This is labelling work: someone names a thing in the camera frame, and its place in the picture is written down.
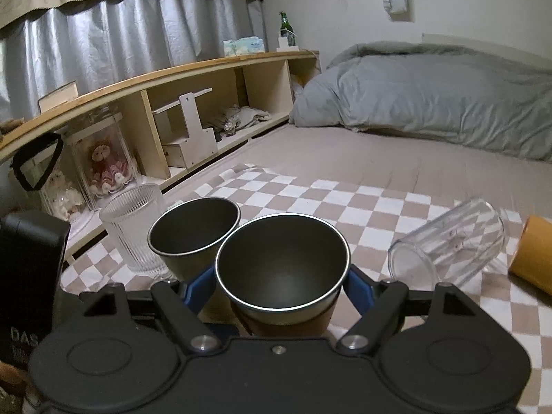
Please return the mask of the steel cup with brown sleeve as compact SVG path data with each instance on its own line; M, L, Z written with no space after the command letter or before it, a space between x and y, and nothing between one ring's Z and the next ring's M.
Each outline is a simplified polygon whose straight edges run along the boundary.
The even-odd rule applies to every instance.
M219 287L245 330L257 337L323 335L350 266L341 232L298 213L249 221L215 258Z

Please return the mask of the dark steel cup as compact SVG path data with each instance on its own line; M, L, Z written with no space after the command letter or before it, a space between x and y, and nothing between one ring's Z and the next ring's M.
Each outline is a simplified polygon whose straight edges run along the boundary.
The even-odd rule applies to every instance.
M180 281L190 281L213 264L242 212L226 198L204 197L172 207L148 232L148 245Z

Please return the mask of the clear plastic cup lying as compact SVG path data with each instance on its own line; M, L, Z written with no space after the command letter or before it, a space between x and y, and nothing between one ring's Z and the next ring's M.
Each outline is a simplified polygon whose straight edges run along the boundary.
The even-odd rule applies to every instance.
M505 240L502 216L474 197L396 240L388 250L388 272L412 290L433 290L439 283L460 287L501 253Z

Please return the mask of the ribbed clear glass cup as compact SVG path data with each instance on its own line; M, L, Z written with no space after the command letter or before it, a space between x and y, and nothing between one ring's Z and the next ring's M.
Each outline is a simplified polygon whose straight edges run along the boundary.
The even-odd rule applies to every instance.
M167 266L148 244L152 225L166 210L164 196L155 184L124 190L100 210L99 219L132 272L152 278L168 274Z

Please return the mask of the orange cup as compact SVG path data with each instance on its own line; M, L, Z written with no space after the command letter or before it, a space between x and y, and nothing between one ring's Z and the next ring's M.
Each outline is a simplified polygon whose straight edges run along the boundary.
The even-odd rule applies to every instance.
M509 273L552 294L552 225L531 215L518 241Z

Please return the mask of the white wooden stand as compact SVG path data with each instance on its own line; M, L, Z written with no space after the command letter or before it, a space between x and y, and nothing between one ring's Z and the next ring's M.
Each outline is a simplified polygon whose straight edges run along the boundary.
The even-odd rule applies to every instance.
M169 166L190 169L218 152L213 129L203 127L197 109L197 99L212 90L187 92L152 112Z

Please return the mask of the white plush toy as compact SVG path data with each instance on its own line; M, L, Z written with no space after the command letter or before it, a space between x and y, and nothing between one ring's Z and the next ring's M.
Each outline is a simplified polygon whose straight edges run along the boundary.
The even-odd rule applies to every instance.
M53 216L69 223L80 219L85 206L84 198L61 170L51 172L45 184L45 192Z

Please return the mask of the doll in clear box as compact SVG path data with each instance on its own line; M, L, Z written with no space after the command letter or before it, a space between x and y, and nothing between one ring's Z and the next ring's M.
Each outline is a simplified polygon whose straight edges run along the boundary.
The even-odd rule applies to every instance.
M122 133L122 113L102 106L71 121L66 141L92 208L140 184L136 159Z

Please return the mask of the black box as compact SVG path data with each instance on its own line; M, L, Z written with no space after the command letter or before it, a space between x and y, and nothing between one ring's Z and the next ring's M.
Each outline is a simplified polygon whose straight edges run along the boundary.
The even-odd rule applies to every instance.
M37 210L1 219L1 361L21 370L52 330L70 224Z

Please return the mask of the wooden headboard shelf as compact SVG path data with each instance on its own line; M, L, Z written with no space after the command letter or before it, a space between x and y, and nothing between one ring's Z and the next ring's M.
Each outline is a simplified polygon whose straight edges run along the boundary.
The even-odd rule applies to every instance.
M315 51L257 53L174 66L118 82L65 101L11 131L1 140L1 159L47 132L58 131L110 105L122 114L122 133L141 176L165 190L254 137L287 121L291 81L305 84L319 72ZM220 141L208 122L226 109L267 111L268 121Z

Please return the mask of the grey crumpled cloth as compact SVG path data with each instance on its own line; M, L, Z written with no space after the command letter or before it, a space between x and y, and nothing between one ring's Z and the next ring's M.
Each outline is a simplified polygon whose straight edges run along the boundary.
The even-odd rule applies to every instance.
M233 136L239 130L270 120L271 114L268 111L249 106L233 106L210 117L207 126L215 132Z

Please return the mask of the grey duvet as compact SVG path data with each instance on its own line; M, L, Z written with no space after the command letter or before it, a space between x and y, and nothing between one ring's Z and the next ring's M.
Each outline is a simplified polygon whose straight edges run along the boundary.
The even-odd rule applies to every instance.
M305 85L290 120L549 162L551 73L454 45L356 44Z

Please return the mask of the small white box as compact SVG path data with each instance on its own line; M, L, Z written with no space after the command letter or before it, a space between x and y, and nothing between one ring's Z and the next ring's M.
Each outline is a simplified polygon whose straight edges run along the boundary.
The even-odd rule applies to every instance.
M286 52L286 51L299 51L299 47L296 45L290 45L289 39L287 37L278 37L278 47L277 52Z

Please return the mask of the tissue pack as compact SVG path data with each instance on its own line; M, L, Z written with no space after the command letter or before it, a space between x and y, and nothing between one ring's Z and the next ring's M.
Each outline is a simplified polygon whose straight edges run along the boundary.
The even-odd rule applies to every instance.
M264 40L258 37L225 40L223 42L223 48L224 56L226 57L264 53L266 51Z

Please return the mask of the green glass bottle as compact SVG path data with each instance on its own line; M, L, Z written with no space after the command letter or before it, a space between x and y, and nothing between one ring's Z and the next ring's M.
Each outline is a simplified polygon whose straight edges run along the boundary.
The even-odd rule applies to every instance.
M296 36L293 27L290 25L287 14L284 11L280 12L281 26L280 35L282 38L286 38L289 45L296 44Z

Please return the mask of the silver grey curtain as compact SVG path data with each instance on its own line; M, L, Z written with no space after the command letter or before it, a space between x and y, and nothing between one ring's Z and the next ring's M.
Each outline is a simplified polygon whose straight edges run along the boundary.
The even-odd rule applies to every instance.
M26 120L74 82L85 95L121 80L265 38L261 0L89 0L39 10L1 31L1 118Z

